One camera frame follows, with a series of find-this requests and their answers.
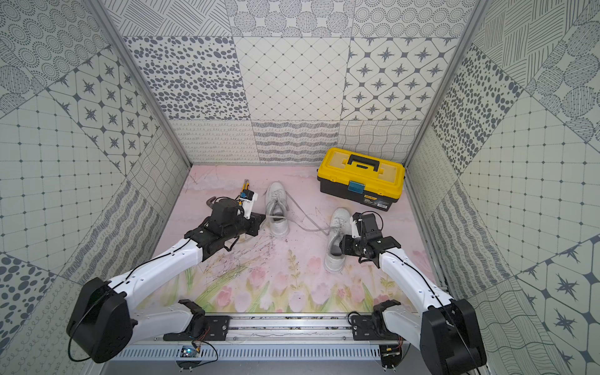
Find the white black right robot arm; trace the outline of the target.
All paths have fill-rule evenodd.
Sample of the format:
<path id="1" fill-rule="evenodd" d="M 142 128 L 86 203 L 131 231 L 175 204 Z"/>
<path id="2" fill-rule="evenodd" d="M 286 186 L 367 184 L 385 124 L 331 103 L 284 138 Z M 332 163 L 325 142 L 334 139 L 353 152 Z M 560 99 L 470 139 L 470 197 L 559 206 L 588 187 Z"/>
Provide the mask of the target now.
<path id="1" fill-rule="evenodd" d="M 411 301 L 410 312 L 400 302 L 386 301 L 373 309 L 381 335 L 399 336 L 420 351 L 432 374 L 479 371 L 487 354 L 473 306 L 455 299 L 426 277 L 391 236 L 384 236 L 373 213 L 356 213 L 351 234 L 339 248 L 360 263 L 372 262 L 392 279 Z"/>

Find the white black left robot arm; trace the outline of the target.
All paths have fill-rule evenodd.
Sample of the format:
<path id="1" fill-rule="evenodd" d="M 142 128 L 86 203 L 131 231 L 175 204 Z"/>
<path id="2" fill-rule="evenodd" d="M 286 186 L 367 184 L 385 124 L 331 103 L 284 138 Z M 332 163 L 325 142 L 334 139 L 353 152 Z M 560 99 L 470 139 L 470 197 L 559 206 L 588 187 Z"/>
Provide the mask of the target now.
<path id="1" fill-rule="evenodd" d="M 256 237 L 266 218 L 253 212 L 247 199 L 216 198 L 210 216 L 159 256 L 108 281 L 95 277 L 87 282 L 67 324 L 68 343 L 104 363 L 141 340 L 164 336 L 197 342 L 207 337 L 212 329 L 206 311 L 190 299 L 146 311 L 139 305 L 180 273 L 222 249 L 231 251 L 242 235 Z"/>

